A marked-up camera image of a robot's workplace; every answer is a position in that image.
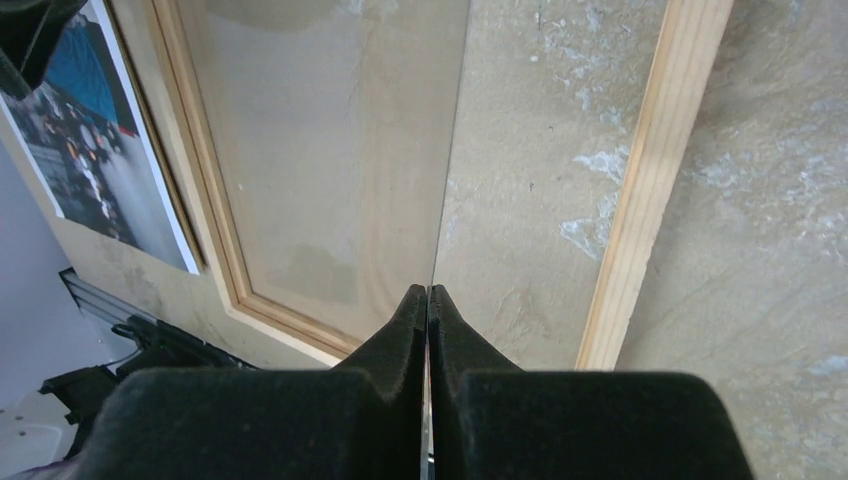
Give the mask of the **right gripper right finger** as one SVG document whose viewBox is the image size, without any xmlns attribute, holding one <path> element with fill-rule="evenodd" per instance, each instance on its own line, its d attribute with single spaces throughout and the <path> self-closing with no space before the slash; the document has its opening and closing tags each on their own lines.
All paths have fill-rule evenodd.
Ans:
<svg viewBox="0 0 848 480">
<path fill-rule="evenodd" d="M 438 479 L 749 479 L 722 401 L 679 372 L 526 371 L 431 289 Z"/>
</svg>

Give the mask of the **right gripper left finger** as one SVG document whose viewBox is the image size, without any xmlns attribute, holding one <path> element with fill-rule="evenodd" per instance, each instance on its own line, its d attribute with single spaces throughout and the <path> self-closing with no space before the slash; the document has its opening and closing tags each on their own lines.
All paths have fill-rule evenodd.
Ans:
<svg viewBox="0 0 848 480">
<path fill-rule="evenodd" d="M 79 479 L 416 479 L 427 291 L 328 370 L 162 368 L 105 402 Z"/>
</svg>

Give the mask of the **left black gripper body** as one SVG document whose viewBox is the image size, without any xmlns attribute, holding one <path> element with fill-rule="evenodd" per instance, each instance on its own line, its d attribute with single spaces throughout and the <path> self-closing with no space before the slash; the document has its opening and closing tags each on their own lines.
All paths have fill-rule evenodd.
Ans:
<svg viewBox="0 0 848 480">
<path fill-rule="evenodd" d="M 23 100 L 43 82 L 62 32 L 86 0 L 1 0 L 1 92 Z"/>
</svg>

